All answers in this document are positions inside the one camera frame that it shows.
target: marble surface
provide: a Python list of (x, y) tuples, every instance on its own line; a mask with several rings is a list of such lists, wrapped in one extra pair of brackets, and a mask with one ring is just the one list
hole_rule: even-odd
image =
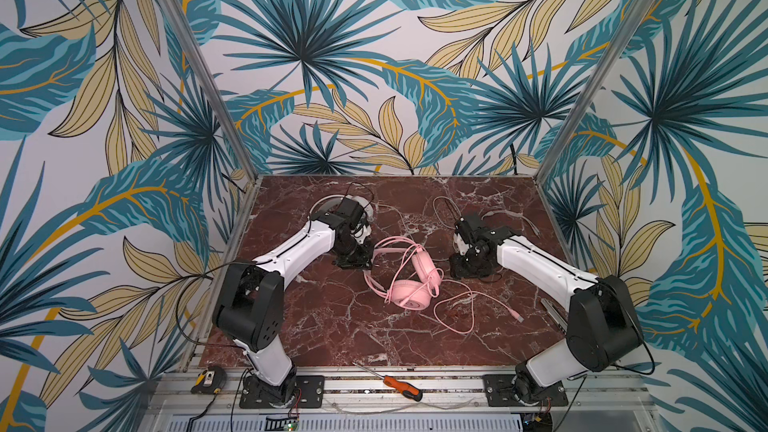
[[(530, 178), (268, 176), (261, 184), (239, 258), (251, 260), (281, 244), (306, 222), (308, 209), (317, 199), (344, 193), (350, 182), (365, 184), (376, 194), (375, 242), (410, 233), (427, 247), (438, 267), (448, 267), (447, 261), (437, 259), (447, 259), (452, 253), (452, 230), (443, 227), (435, 214), (432, 200), (437, 196), (453, 198), (464, 213), (481, 215), (500, 208), (523, 212), (538, 226), (540, 237), (520, 218), (499, 214), (486, 222), (522, 231), (543, 250), (564, 257)], [(350, 193), (370, 195), (358, 186), (352, 186)], [(397, 207), (406, 225), (395, 210), (384, 205)], [(437, 211), (446, 224), (453, 223), (443, 201), (438, 201)], [(280, 337), (287, 354), (300, 367), (348, 366), (353, 360), (376, 365), (514, 365), (563, 337), (539, 301), (546, 294), (512, 271), (503, 271), (491, 284), (477, 279), (464, 283), (499, 298), (522, 314), (524, 322), (515, 321), (501, 305), (478, 297), (475, 330), (460, 335), (441, 326), (433, 309), (439, 300), (464, 292), (462, 286), (444, 284), (439, 299), (433, 299), (425, 311), (404, 311), (394, 304), (384, 305), (368, 289), (362, 271), (341, 270), (332, 264), (333, 259), (330, 253), (315, 260), (286, 290)], [(395, 260), (399, 263), (397, 254), (377, 259), (373, 277), (389, 284), (397, 270)], [(441, 319), (456, 329), (469, 329), (472, 320), (466, 299), (441, 305)], [(222, 344), (228, 339), (214, 328), (209, 341)], [(238, 349), (207, 347), (201, 363), (233, 367), (245, 361)]]

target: robotic arm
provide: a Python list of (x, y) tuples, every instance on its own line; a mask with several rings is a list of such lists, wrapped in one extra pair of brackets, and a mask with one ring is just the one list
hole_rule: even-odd
[(495, 265), (513, 270), (568, 311), (565, 339), (515, 367), (514, 392), (535, 404), (553, 398), (562, 380), (599, 372), (643, 344), (627, 285), (583, 272), (547, 254), (508, 227), (490, 229), (478, 216), (456, 221), (450, 258), (454, 278), (483, 277)]
[(254, 264), (232, 264), (226, 270), (213, 322), (243, 349), (273, 403), (288, 402), (296, 386), (296, 367), (277, 336), (283, 324), (283, 291), (326, 252), (336, 254), (341, 268), (370, 268), (372, 213), (368, 200), (340, 196), (314, 212), (293, 237), (256, 257)]

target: pink headphone ear cup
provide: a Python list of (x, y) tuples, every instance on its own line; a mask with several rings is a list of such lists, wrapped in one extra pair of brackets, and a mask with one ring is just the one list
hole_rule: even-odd
[(416, 254), (413, 255), (412, 261), (418, 278), (421, 279), (422, 282), (429, 282), (429, 285), (433, 291), (440, 287), (440, 282), (442, 281), (440, 279), (440, 275), (437, 273), (433, 273), (432, 275), (429, 274), (430, 272), (436, 270), (435, 263), (432, 261), (432, 257), (429, 256), (429, 252), (423, 248), (420, 249)]
[[(402, 308), (407, 308), (412, 311), (422, 311), (429, 307), (429, 301), (431, 299), (429, 290), (423, 286), (423, 283), (409, 280), (398, 280), (392, 285), (392, 302), (398, 304)], [(401, 304), (402, 301), (413, 294), (408, 299), (408, 302)]]

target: metal tool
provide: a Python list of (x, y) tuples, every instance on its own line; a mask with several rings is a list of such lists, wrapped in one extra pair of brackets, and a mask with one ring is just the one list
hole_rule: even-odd
[(549, 314), (549, 316), (552, 317), (552, 320), (554, 320), (555, 323), (557, 323), (557, 325), (560, 326), (560, 328), (563, 330), (563, 332), (567, 331), (568, 330), (568, 322), (566, 322), (565, 319), (563, 318), (563, 316), (560, 315), (560, 312), (558, 312), (558, 310), (556, 308), (554, 308), (552, 303), (549, 300), (543, 298), (542, 299), (542, 305), (547, 310), (547, 313)]
[(401, 382), (400, 380), (397, 380), (389, 375), (377, 374), (373, 370), (369, 369), (368, 367), (363, 367), (357, 362), (352, 362), (352, 363), (357, 367), (359, 367), (360, 369), (363, 369), (366, 372), (370, 372), (371, 374), (384, 379), (385, 386), (391, 387), (397, 390), (406, 399), (411, 399), (411, 400), (415, 400), (416, 402), (420, 402), (421, 399), (424, 397), (424, 394), (419, 389), (413, 387), (408, 382)]

